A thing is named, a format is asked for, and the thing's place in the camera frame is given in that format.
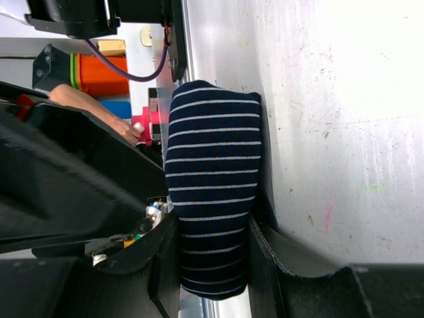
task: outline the orange object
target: orange object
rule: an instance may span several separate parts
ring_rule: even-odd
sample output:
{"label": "orange object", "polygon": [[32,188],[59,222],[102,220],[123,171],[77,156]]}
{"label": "orange object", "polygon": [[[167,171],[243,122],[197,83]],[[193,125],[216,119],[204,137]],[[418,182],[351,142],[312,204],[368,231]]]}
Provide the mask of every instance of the orange object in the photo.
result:
{"label": "orange object", "polygon": [[[114,65],[127,71],[126,58],[108,58]],[[77,55],[78,81],[81,90],[94,97],[128,95],[128,79],[108,68],[96,56]]]}

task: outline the pink object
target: pink object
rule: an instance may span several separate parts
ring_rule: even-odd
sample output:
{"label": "pink object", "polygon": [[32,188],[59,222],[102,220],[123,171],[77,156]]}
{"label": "pink object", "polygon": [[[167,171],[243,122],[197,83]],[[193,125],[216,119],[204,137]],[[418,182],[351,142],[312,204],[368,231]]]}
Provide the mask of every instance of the pink object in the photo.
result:
{"label": "pink object", "polygon": [[329,207],[327,209],[327,213],[325,214],[325,230],[324,233],[328,234],[329,227],[330,227],[330,221],[331,221],[331,213],[333,212],[333,207]]}
{"label": "pink object", "polygon": [[144,127],[144,131],[141,132],[141,137],[138,139],[138,142],[146,144],[147,147],[152,146],[152,125],[159,125],[159,112],[158,111],[149,111],[148,107],[143,107],[143,115],[132,116],[131,124],[134,126],[137,123],[140,123]]}

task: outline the yellow component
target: yellow component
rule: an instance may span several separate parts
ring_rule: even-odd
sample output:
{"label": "yellow component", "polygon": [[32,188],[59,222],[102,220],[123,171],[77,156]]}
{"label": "yellow component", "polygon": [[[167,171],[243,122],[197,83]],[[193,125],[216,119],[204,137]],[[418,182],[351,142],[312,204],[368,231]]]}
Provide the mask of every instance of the yellow component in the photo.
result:
{"label": "yellow component", "polygon": [[127,248],[128,246],[130,246],[133,242],[135,242],[134,239],[132,239],[132,240],[124,240],[124,248]]}
{"label": "yellow component", "polygon": [[150,25],[145,25],[141,29],[140,37],[141,37],[141,44],[147,47],[152,46],[152,35],[150,34]]}
{"label": "yellow component", "polygon": [[99,40],[97,43],[100,52],[104,56],[124,56],[125,41],[124,40]]}

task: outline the wire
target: wire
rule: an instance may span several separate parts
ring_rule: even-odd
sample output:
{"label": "wire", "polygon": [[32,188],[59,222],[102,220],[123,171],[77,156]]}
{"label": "wire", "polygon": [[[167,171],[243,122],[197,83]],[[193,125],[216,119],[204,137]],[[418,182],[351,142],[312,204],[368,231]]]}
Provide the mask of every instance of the wire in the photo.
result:
{"label": "wire", "polygon": [[85,40],[87,45],[89,46],[90,50],[104,63],[107,67],[109,67],[114,72],[118,73],[119,75],[122,75],[124,78],[128,78],[129,80],[133,81],[152,81],[155,78],[157,78],[164,68],[165,61],[166,61],[166,53],[168,51],[168,47],[164,45],[163,51],[162,51],[162,57],[160,58],[160,63],[156,71],[154,71],[151,75],[142,77],[142,76],[135,76],[132,74],[127,73],[126,71],[122,71],[120,68],[118,68],[116,65],[114,65],[111,61],[109,61],[94,45],[90,40]]}

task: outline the white wall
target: white wall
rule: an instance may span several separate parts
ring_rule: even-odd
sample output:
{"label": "white wall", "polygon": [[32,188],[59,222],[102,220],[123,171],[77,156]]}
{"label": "white wall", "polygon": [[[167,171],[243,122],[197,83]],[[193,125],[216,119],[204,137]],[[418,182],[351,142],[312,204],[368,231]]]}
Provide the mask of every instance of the white wall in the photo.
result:
{"label": "white wall", "polygon": [[31,88],[32,60],[0,59],[0,81]]}

